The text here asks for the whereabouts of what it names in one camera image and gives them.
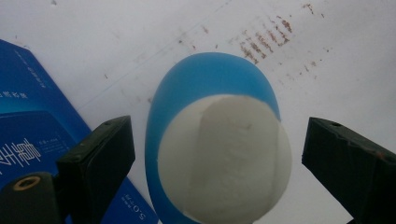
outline blue egg-shaped object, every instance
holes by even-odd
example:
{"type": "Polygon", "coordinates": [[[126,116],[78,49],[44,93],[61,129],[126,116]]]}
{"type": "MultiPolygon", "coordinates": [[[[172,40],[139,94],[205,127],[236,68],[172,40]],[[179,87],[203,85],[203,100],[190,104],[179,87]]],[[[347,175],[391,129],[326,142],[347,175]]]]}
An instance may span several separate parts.
{"type": "Polygon", "coordinates": [[[186,106],[202,98],[246,95],[269,105],[280,120],[276,97],[265,75],[246,59],[224,53],[200,53],[177,63],[163,78],[148,115],[146,175],[155,211],[164,224],[198,223],[184,216],[166,196],[159,176],[158,155],[163,134],[186,106]]]}

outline black clamp jaw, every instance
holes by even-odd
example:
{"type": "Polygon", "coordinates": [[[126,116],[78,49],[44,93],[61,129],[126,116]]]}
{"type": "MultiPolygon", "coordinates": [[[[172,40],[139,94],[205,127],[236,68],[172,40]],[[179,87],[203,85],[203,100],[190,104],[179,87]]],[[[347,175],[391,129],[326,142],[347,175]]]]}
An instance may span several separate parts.
{"type": "Polygon", "coordinates": [[[310,118],[303,165],[356,224],[396,223],[396,155],[326,119],[310,118]]]}
{"type": "Polygon", "coordinates": [[[1,223],[100,223],[133,162],[130,117],[106,121],[56,161],[56,176],[32,173],[3,187],[1,223]]]}

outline hole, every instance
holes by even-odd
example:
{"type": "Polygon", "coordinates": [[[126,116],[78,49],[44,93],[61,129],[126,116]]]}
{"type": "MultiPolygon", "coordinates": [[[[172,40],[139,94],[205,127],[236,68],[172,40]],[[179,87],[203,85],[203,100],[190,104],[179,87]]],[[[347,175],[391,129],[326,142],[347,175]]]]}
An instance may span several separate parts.
{"type": "Polygon", "coordinates": [[[341,127],[342,125],[339,124],[339,123],[333,122],[333,123],[332,123],[332,126],[334,126],[334,127],[341,127]]]}
{"type": "Polygon", "coordinates": [[[14,190],[21,191],[34,187],[40,182],[40,177],[36,175],[25,177],[14,185],[14,190]]]}

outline blue book cover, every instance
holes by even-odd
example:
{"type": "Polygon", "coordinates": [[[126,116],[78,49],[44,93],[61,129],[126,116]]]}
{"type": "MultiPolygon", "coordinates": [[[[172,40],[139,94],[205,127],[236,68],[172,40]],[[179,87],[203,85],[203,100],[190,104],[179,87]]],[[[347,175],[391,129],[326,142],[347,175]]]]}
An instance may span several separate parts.
{"type": "MultiPolygon", "coordinates": [[[[0,40],[0,188],[37,171],[57,174],[55,161],[91,130],[35,56],[0,40]]],[[[128,178],[102,223],[158,223],[128,178]]]]}

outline brown stain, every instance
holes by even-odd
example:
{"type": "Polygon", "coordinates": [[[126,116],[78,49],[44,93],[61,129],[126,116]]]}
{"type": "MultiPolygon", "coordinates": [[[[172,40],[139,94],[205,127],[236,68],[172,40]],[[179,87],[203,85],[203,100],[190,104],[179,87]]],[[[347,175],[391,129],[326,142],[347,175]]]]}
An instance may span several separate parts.
{"type": "Polygon", "coordinates": [[[241,50],[245,57],[249,58],[255,64],[259,62],[259,57],[265,59],[269,54],[274,53],[276,45],[282,47],[290,39],[288,34],[292,33],[291,25],[288,21],[280,16],[275,18],[267,17],[271,22],[271,28],[262,23],[263,31],[255,31],[254,35],[249,35],[248,30],[242,32],[245,40],[239,42],[241,50]]]}
{"type": "Polygon", "coordinates": [[[265,59],[265,58],[267,57],[267,55],[266,55],[265,53],[263,53],[261,49],[259,49],[259,46],[257,46],[257,44],[251,42],[251,43],[250,43],[250,46],[251,46],[254,50],[256,50],[256,52],[258,52],[258,53],[262,56],[263,59],[265,59]]]}
{"type": "Polygon", "coordinates": [[[289,33],[292,33],[291,26],[288,21],[283,20],[282,24],[283,24],[283,26],[285,26],[286,29],[288,29],[289,33]]]}
{"type": "Polygon", "coordinates": [[[284,45],[284,44],[288,43],[288,42],[289,42],[289,40],[288,40],[287,36],[285,35],[285,33],[281,32],[281,31],[280,31],[280,30],[278,30],[278,29],[277,29],[277,31],[280,33],[280,35],[281,35],[281,36],[282,36],[282,38],[283,38],[283,44],[282,44],[282,45],[284,45]]]}
{"type": "Polygon", "coordinates": [[[257,53],[259,53],[263,59],[265,59],[267,57],[267,55],[262,52],[262,50],[259,48],[259,46],[253,42],[252,38],[248,35],[248,31],[246,30],[243,35],[246,37],[246,41],[250,44],[250,46],[254,49],[254,51],[256,51],[257,53]]]}
{"type": "Polygon", "coordinates": [[[276,16],[278,19],[280,19],[280,20],[282,20],[282,25],[289,31],[289,33],[292,33],[292,30],[291,30],[291,26],[290,26],[290,23],[288,22],[288,21],[286,21],[286,20],[284,20],[282,17],[280,17],[280,16],[276,16]]]}
{"type": "Polygon", "coordinates": [[[277,43],[278,46],[282,46],[283,43],[279,43],[276,39],[276,36],[274,35],[274,33],[270,30],[267,30],[267,34],[271,37],[272,41],[274,41],[275,43],[277,43]]]}
{"type": "Polygon", "coordinates": [[[257,32],[256,37],[266,49],[268,49],[271,53],[274,53],[274,51],[271,49],[271,46],[267,43],[268,40],[263,35],[257,32]]]}
{"type": "Polygon", "coordinates": [[[251,53],[249,49],[247,49],[245,46],[245,42],[241,43],[241,50],[245,53],[245,57],[251,59],[254,64],[257,64],[259,61],[254,57],[254,55],[251,53]]]}
{"type": "Polygon", "coordinates": [[[312,5],[311,4],[305,4],[303,5],[303,8],[309,8],[309,10],[311,11],[311,14],[314,15],[314,9],[312,9],[312,5]]]}

